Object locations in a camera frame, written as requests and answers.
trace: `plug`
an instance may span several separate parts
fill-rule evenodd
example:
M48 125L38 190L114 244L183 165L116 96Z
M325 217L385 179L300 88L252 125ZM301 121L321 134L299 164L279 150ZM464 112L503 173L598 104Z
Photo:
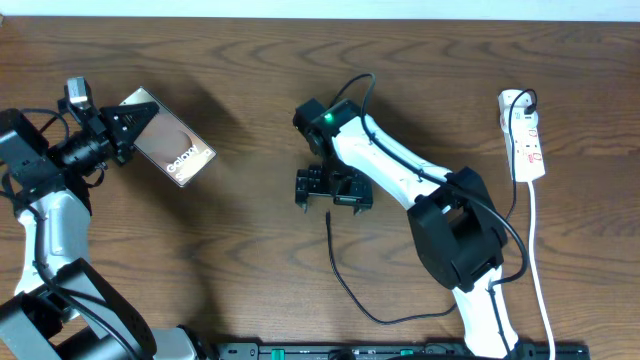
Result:
M533 104L531 104L531 105L527 106L527 107L526 107L526 109L524 109L524 114L525 114L525 115L531 115L531 114L533 114L533 113L536 111L536 107L537 107L537 105L538 105L538 104L533 103Z
M509 107L511 107L513 100L518 98L518 95L520 95L520 93L522 93L522 90L518 89L509 89L500 93L500 95L498 96L498 105L500 106L500 112L503 112L504 109L509 110ZM515 108L526 108L530 105L533 105L533 100L531 99L531 95L527 92L522 94L522 96L518 98L518 101L513 106L513 108L515 110Z

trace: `power strip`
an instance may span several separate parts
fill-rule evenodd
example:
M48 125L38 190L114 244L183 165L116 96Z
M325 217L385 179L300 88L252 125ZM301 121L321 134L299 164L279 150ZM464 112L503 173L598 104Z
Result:
M505 90L498 96L498 104L500 105L500 127L504 133L504 140L507 145L507 155L509 157L509 167L511 174L516 182L526 182L529 185L529 196L531 205L531 224L529 225L529 260L531 261L531 275L533 276L533 285L540 307L540 315L544 323L544 329L549 341L549 360L556 359L555 340L553 339L553 331L547 308L544 304L542 295L542 287L540 286L540 277L538 275L538 266L535 256L535 229L536 229L536 198L533 188L533 180L540 178L545 174L544 162L542 160L542 148L540 147L540 137L538 136L538 113L535 111L537 107L537 95L535 106L532 103L531 96L527 90ZM509 123L511 122L511 134L514 143L511 143L509 135ZM514 198L515 205L515 187L514 182Z
M509 136L509 111L511 104L522 90L505 90L498 96L500 105L500 127L504 133L504 141L507 146L507 156L509 157L509 168L511 168L511 137ZM513 106L511 114L511 133L515 141L515 171L511 169L511 174L515 173L517 182L529 182L542 177L545 174L544 161L542 160L542 148L540 147L540 137L538 135L538 112L525 114L527 106L532 104L531 96L526 93L520 96Z

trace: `black cable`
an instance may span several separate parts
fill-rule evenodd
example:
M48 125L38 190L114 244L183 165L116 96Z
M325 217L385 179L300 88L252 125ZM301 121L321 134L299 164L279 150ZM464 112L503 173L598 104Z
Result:
M329 104L329 108L332 108L333 105L335 105L338 102L338 99L340 99L340 96L342 96L342 93L345 92L345 90L347 90L349 88L349 86L351 86L351 84L353 84L354 82L356 82L356 81L358 81L358 80L360 80L362 78L366 78L366 77L371 77L371 83L372 84L369 85L369 89L367 89L367 93L364 96L365 100L362 102L362 108L361 109L365 109L366 108L366 103L365 102L367 101L367 98L370 96L369 92L373 90L373 86L375 86L375 84L376 84L376 76L373 73L360 74L360 75L354 77L353 79L347 81L347 83L344 84L342 89L340 89L340 91L338 91L338 93L333 98L333 100L331 100L331 103Z
M504 345L504 349L507 351L507 356L511 359L511 350L509 350L509 343L507 342L507 338L504 336L504 329L502 328L502 320L500 320L500 311L498 311L498 302L496 301L496 291L493 290L493 286L489 285L489 297L491 298L491 306L493 307L493 314L496 317L496 322L498 323L498 334L500 335L500 340L502 340L502 345Z
M522 90L522 92L520 94L518 94L518 96L516 96L515 100L513 100L513 102L511 103L511 106L509 107L509 139L511 140L511 183L513 185L513 202L511 203L511 208L509 209L509 212L507 213L507 217L505 218L507 221L509 221L509 219L511 219L511 215L513 214L513 211L516 208L516 201L517 201L517 196L518 196L518 192L516 191L516 142L513 139L513 130L511 129L511 117L513 115L513 107L516 104L516 102L518 101L518 99L520 99L520 97L528 92L531 92L533 94L533 96L535 97L535 102L531 105L529 105L527 107L527 109L525 110L528 111L530 108L532 108L535 111L536 106L538 105L538 94L536 94L536 91L533 89L525 89Z
M87 186L88 189L91 189L91 188L95 188L102 185L103 181L104 181L104 169L100 169L100 176L98 177L96 182L94 182L93 184L89 184L85 181L84 184Z
M53 110L49 110L49 109L22 109L20 110L20 112L22 112L23 114L28 114L28 113L33 113L33 114L46 114L46 115L51 115L53 117L55 117L56 119L60 120L60 122L62 122L62 125L64 125L64 140L62 140L59 144L57 144L56 146L58 147L62 147L64 144L66 144L67 141L69 141L69 123L67 123L67 120L65 120L62 117L62 114L57 113ZM47 130L47 128L49 126L51 126L51 124L53 123L52 120L49 120L41 129L40 129L40 133L44 132L45 130Z
M333 274L336 276L336 278L338 279L338 282L340 283L340 285L342 285L342 287L347 292L347 294L349 294L349 297L351 297L351 300L353 300L353 302L356 304L358 309L360 309L360 311L362 311L362 313L365 314L369 318L369 320L371 320L374 323L379 324L379 325L394 325L394 324L399 324L399 323L402 323L402 322L405 322L405 321L410 321L410 320L418 320L418 319L426 319L426 318L434 318L434 317L446 316L446 315L451 314L456 309L457 305L453 304L453 306L451 306L449 308L449 310L446 310L446 311L441 312L441 313L413 315L413 316L407 316L407 317L404 317L404 318L400 318L400 319L396 319L396 320L389 320L389 321L380 320L380 319L376 318L375 316L371 315L371 313L369 311L367 311L367 309L365 309L365 307L360 303L360 301L358 301L358 299L353 294L353 292L351 292L351 289L349 288L347 283L344 281L344 279L342 279L342 276L340 275L340 272L338 271L338 268L336 266L336 261L335 261L335 258L333 256L333 239L332 239L332 236L331 236L331 213L328 212L328 211L327 211L327 216L326 216L326 222L327 222L327 244L329 246L329 262L331 263L331 269L333 270Z
M66 289L64 289L62 287L59 287L57 284L55 284L53 281L51 281L51 279L49 279L47 274L45 274L45 272L44 272L44 263L42 262L41 254L38 251L38 249L40 248L40 244L42 242L42 236L43 236L42 227L44 226L44 218L42 217L40 212L38 210L36 210L35 208L33 208L31 205L29 205L27 203L23 203L20 199L18 199L14 195L10 195L10 194L7 194L4 191L0 191L0 196L9 199L16 206L17 205L23 206L26 210L31 212L33 214L33 216L35 217L35 219L36 219L36 233L35 233L36 241L35 241L35 249L34 249L34 259L35 260L33 261L33 266L36 268L36 270L38 272L38 275L40 276L42 281L47 285L47 287L51 290L51 292L54 293L55 295L57 295L58 297L60 297L65 302L69 303L74 309L78 310L78 312L80 312L83 316L85 316L86 318L88 318L88 319L96 322L98 325L100 325L107 333L109 333L109 335L113 336L113 338L118 342L118 344L120 344L120 346L122 346L124 348L124 350L127 352L127 355L129 356L129 358L141 359L141 357L138 356L138 354L136 354L136 352L133 349L133 347L131 346L131 344L129 344L129 342L127 342L127 340L124 338L124 336L122 336L122 334L120 334L117 330L115 330L103 318L101 318L96 313L91 311L89 308L84 306L82 303L80 303L79 301L77 301L76 299L71 297L67 293Z

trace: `wire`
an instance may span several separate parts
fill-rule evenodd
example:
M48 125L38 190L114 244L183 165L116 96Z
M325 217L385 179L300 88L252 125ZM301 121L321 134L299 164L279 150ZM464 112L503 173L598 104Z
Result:
M86 181L84 182L84 184L87 186L87 189L91 189L91 188L96 188L102 185L103 181L104 181L104 169L100 169L100 176L98 176L98 179L93 184L89 184Z
M528 92L531 92L536 99L535 102L532 104L532 106L534 107L537 106L538 94L536 93L536 91L533 89L525 89L525 90L522 90L522 92L520 92L518 96L516 96L516 98L511 103L511 106L509 107L509 139L511 140L511 183L513 185L513 202L511 203L511 208L507 213L507 217L506 217L507 221L511 219L513 210L515 210L516 208L516 201L518 196L518 192L516 191L516 142L513 139L513 130L511 128L511 117L513 115L513 107L515 106L516 102L518 102L518 99L520 99L521 96L523 96Z
M56 146L58 147L62 147L64 144L67 143L67 141L69 141L69 123L67 123L67 120L65 120L62 117L62 114L57 113L53 110L49 110L49 109L22 109L20 110L20 112L22 112L23 114L29 114L29 113L33 113L33 114L47 114L47 115L51 115L54 118L60 120L60 122L62 122L62 125L64 125L64 140L62 140L59 144L57 144ZM49 121L47 121L47 123L40 129L40 133L43 133L45 130L47 130L47 128L49 126L51 126L51 124L53 124L55 120L50 119Z
M102 327L107 333L109 333L109 335L113 336L113 338L118 342L118 344L120 344L120 346L122 346L124 348L124 350L127 352L127 355L129 356L129 358L141 359L141 357L138 356L138 354L136 354L136 352L133 350L133 347L131 346L131 344L129 344L129 342L127 342L127 340L124 338L124 336L122 336L122 334L120 334L117 330L115 330L103 318L101 318L96 313L91 311L89 308L84 306L82 303L80 303L79 301L77 301L76 299L71 297L67 293L66 289L64 289L62 287L59 287L57 284L55 284L53 281L51 281L51 279L49 279L47 274L45 274L45 272L44 272L44 263L43 263L43 261L41 259L40 251L38 251L38 249L40 248L40 244L42 242L42 236L43 236L42 235L42 227L44 226L44 218L42 217L40 212L38 210L36 210L33 206L22 202L15 195L10 195L10 194L8 194L8 193L6 193L4 191L0 191L0 196L9 199L16 206L17 205L23 206L26 210L28 210L29 212L31 212L33 214L33 216L34 216L34 218L36 220L36 232L35 232L36 241L35 241L35 247L34 247L34 259L35 260L33 261L33 266L36 268L36 270L38 272L38 275L40 276L42 281L47 285L47 287L49 287L51 292L54 293L55 295L57 295L58 297L60 297L62 300L64 300L67 303L69 303L73 308L78 310L78 312L80 312L87 319L90 319L90 320L94 321L95 323L97 323L98 325L100 325L100 327Z
M353 84L354 82L356 82L356 81L358 81L358 80L360 80L362 78L366 78L366 77L370 77L371 78L371 85L369 85L369 89L367 89L367 93L364 96L364 101L362 102L361 110L364 110L366 108L365 101L368 100L368 97L371 95L370 92L373 91L373 87L376 84L376 76L373 73L360 74L360 75L354 77L353 79L347 81L347 83L344 84L342 89L340 89L340 91L338 91L338 93L333 98L333 100L331 100L331 103L329 104L329 108L332 108L333 105L335 105L338 102L338 99L340 99L340 96L342 96L342 93L344 93L345 90L347 90L349 88L349 86L351 86L351 84Z
M358 301L358 299L353 294L353 292L351 291L351 289L349 288L347 283L344 281L344 279L342 279L342 276L340 275L340 272L338 271L338 268L336 266L335 257L333 256L333 239L332 239L332 236L331 236L331 213L328 212L328 211L327 211L327 216L326 216L326 222L327 222L327 244L329 246L329 262L331 263L331 269L333 270L333 274L336 276L336 278L338 279L338 282L340 283L340 285L342 285L342 287L347 292L347 294L349 294L349 297L351 297L351 300L353 300L353 302L356 304L358 309L360 309L360 311L362 311L362 313L365 314L374 323L379 324L379 325L395 325L395 324L403 323L405 321L410 321L410 320L441 317L441 316L446 316L446 315L451 314L457 308L457 305L453 304L449 308L449 310L446 310L444 312L433 313L433 314L413 315L413 316L407 316L407 317L404 317L404 318L400 318L400 319L396 319L396 320L389 320L389 321L384 321L384 320L380 320L380 319L376 318L369 311L367 311L367 309L365 309L365 307L360 303L360 301Z
M509 349L509 343L507 342L507 338L504 336L504 329L502 328L502 320L500 320L500 311L498 311L498 303L496 301L496 291L493 290L493 286L489 283L489 288L487 289L489 293L489 297L491 298L491 306L493 307L493 315L496 317L496 323L498 324L498 335L500 335L500 340L502 340L502 344L504 345L504 349L507 351L507 356L511 359L511 349Z
M556 344L553 340L553 332L551 331L551 323L547 314L547 307L544 305L542 296L542 288L540 287L540 277L538 275L538 267L536 265L535 250L535 232L536 232L536 194L533 189L533 182L528 181L529 185L529 203L531 206L531 224L529 225L529 259L531 260L531 274L533 276L533 286L536 289L536 297L538 298L538 306L540 307L540 315L544 323L544 330L547 333L547 341L549 341L549 360L556 358Z

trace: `wooden table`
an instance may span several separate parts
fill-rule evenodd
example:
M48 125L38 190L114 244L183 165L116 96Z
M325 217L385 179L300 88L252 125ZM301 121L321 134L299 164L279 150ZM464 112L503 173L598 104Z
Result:
M416 256L405 212L375 189L372 211L293 202L295 172L318 162L291 125L373 71L370 114L450 169L470 166L506 212L511 185L496 96L535 88L547 175L536 182L537 254L558 341L594 359L640 350L640 26L606 23L8 18L0 28L2 108L55 107L85 76L99 106L138 86L159 96L219 156L179 189L142 156L92 191L95 268L152 327L212 340L424 342L461 338L458 313L378 326L337 283L338 266L383 319L442 311L453 298ZM348 95L359 99L364 85ZM37 124L46 119L33 117ZM47 135L59 139L54 126ZM512 223L526 237L526 186ZM24 233L0 202L0 301L20 277ZM520 263L513 244L505 272ZM546 341L531 275L505 289L521 337ZM72 324L79 328L81 323ZM2 345L3 357L9 353Z

